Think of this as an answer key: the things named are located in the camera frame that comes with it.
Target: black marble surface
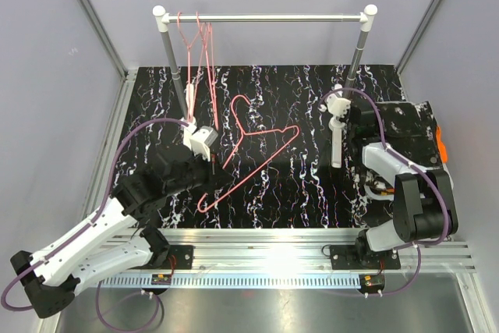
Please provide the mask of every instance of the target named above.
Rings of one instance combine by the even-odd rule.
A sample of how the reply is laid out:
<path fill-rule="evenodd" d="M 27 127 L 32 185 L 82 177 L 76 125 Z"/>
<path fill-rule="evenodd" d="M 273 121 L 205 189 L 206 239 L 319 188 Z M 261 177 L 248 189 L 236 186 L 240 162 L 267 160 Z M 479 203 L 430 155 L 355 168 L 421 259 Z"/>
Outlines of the black marble surface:
<path fill-rule="evenodd" d="M 388 220 L 391 205 L 370 201 L 359 186 L 345 156 L 340 172 L 320 164 L 331 131 L 328 113 L 318 111 L 320 97 L 336 83 L 344 82 L 348 66 L 223 66 L 217 72 L 217 102 L 221 120 L 221 149 L 225 161 L 240 137 L 230 112 L 231 99 L 246 95 L 236 105 L 247 131 L 298 125 L 301 133 L 282 153 L 240 189 L 206 214 L 196 211 L 201 192 L 192 190 L 168 200 L 152 223 L 163 228 L 333 228 L 375 226 Z M 186 70 L 182 70 L 186 81 Z M 401 85 L 393 66 L 361 66 L 357 88 L 376 101 L 403 101 Z M 169 69 L 139 69 L 133 96 L 123 126 L 122 138 L 135 126 L 161 116 L 180 119 Z M 206 71 L 196 101 L 200 125 L 213 125 Z M 292 136 L 272 133 L 245 139 L 227 170 L 234 181 L 271 156 Z M 125 149 L 116 168 L 115 182 L 147 163 L 159 143 L 182 141 L 174 125 L 154 125 L 137 135 Z"/>

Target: black marble table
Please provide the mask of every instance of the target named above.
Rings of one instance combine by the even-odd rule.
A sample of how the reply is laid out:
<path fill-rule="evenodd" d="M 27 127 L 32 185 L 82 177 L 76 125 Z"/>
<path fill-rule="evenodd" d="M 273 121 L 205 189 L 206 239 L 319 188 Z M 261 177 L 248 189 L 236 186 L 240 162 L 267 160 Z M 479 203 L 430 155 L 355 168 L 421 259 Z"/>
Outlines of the black marble table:
<path fill-rule="evenodd" d="M 366 198 L 352 175 L 348 155 L 344 155 L 344 168 L 339 172 L 331 172 L 320 161 L 324 153 L 331 153 L 327 145 L 331 131 L 327 127 L 330 115 L 318 111 L 318 101 L 336 83 L 344 82 L 347 70 L 348 66 L 216 68 L 221 121 L 218 157 L 222 162 L 240 137 L 229 107 L 237 94 L 246 95 L 251 102 L 250 107 L 243 101 L 236 104 L 246 131 L 298 125 L 301 133 L 269 165 L 206 214 L 196 211 L 202 193 L 192 190 L 169 199 L 151 223 L 163 228 L 347 228 L 387 221 L 391 205 Z M 357 77 L 357 88 L 376 101 L 405 100 L 394 66 L 361 66 Z M 186 82 L 185 69 L 182 79 Z M 122 138 L 140 123 L 162 116 L 182 117 L 170 71 L 164 67 L 140 68 Z M 200 125 L 214 124 L 206 71 L 198 89 L 196 118 Z M 227 168 L 233 176 L 232 184 L 215 195 L 234 186 L 291 136 L 272 133 L 245 139 Z M 158 144 L 181 141 L 175 125 L 148 127 L 120 157 L 115 182 L 147 163 Z M 207 198 L 208 203 L 213 201 L 214 197 Z"/>

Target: black mounting plate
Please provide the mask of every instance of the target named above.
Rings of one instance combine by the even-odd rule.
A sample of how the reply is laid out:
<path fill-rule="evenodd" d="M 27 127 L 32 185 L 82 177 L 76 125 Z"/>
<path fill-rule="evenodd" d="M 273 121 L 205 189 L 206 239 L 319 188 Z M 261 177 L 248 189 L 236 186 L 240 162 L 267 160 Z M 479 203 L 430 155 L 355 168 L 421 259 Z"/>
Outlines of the black mounting plate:
<path fill-rule="evenodd" d="M 194 246 L 191 245 L 170 245 L 170 250 L 168 251 L 168 257 L 175 256 L 176 264 L 175 270 L 189 270 L 193 269 L 193 259 L 194 259 Z M 159 267 L 153 267 L 151 265 L 144 265 L 142 267 L 137 267 L 135 269 L 172 269 L 170 265 L 170 260 L 167 258 L 162 265 Z"/>
<path fill-rule="evenodd" d="M 356 247 L 354 245 L 330 245 L 329 254 L 331 266 L 335 271 L 352 271 L 359 269 L 379 271 L 381 269 L 381 261 L 383 261 L 384 269 L 400 269 L 398 253 L 395 254 L 396 258 L 394 259 L 391 251 L 377 253 L 376 257 L 371 257 L 369 260 L 362 263 L 360 263 L 357 257 Z"/>

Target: gray floor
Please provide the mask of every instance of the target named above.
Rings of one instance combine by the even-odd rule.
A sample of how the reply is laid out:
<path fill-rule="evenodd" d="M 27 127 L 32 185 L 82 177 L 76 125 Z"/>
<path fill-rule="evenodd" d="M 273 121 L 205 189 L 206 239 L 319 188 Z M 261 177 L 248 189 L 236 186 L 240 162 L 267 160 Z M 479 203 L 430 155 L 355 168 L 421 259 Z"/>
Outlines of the gray floor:
<path fill-rule="evenodd" d="M 389 276 L 388 289 L 403 282 Z M 103 289 L 102 310 L 130 293 Z M 172 289 L 161 296 L 165 316 L 155 332 L 472 332 L 451 275 L 420 275 L 408 291 L 382 299 L 338 296 L 330 290 Z M 143 296 L 106 315 L 109 323 L 133 329 L 146 322 L 154 303 Z M 57 332 L 106 332 L 95 313 L 95 289 L 80 295 L 62 314 Z"/>

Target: white pipe connector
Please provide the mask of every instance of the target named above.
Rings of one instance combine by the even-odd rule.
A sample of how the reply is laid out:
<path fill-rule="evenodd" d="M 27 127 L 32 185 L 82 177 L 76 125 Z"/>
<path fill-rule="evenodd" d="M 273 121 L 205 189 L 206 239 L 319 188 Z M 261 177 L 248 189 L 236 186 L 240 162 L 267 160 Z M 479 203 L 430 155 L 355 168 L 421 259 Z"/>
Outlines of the white pipe connector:
<path fill-rule="evenodd" d="M 153 8 L 153 15 L 156 18 L 157 29 L 159 32 L 166 33 L 168 31 L 168 25 L 163 22 L 163 17 L 166 16 L 166 19 L 168 19 L 168 14 L 166 13 L 165 8 L 161 5 L 156 5 Z"/>
<path fill-rule="evenodd" d="M 364 12 L 361 12 L 361 16 L 364 15 L 367 21 L 360 27 L 361 31 L 369 32 L 371 27 L 373 27 L 374 17 L 377 14 L 377 7 L 374 4 L 369 4 L 364 8 Z"/>

